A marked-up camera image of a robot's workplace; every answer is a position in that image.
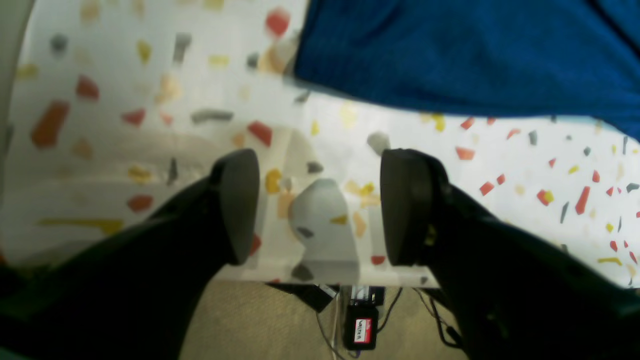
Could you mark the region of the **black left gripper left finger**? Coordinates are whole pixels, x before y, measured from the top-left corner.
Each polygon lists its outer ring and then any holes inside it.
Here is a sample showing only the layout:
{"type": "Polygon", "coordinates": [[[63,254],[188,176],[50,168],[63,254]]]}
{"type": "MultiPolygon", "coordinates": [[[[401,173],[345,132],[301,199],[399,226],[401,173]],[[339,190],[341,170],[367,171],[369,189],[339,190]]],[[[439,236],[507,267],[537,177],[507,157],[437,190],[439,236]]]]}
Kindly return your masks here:
{"type": "Polygon", "coordinates": [[[176,360],[206,285],[252,251],[252,149],[219,158],[140,224],[1,296],[1,357],[176,360]]]}

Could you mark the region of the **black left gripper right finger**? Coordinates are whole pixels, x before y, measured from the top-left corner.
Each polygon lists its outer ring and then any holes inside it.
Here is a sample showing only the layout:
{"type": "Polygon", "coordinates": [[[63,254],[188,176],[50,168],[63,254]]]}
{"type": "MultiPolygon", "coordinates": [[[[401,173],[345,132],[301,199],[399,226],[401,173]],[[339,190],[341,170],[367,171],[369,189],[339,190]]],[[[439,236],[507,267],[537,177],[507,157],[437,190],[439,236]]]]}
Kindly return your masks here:
{"type": "Polygon", "coordinates": [[[437,158],[386,149],[387,258],[425,266],[471,360],[637,360],[639,297],[452,185],[437,158]]]}

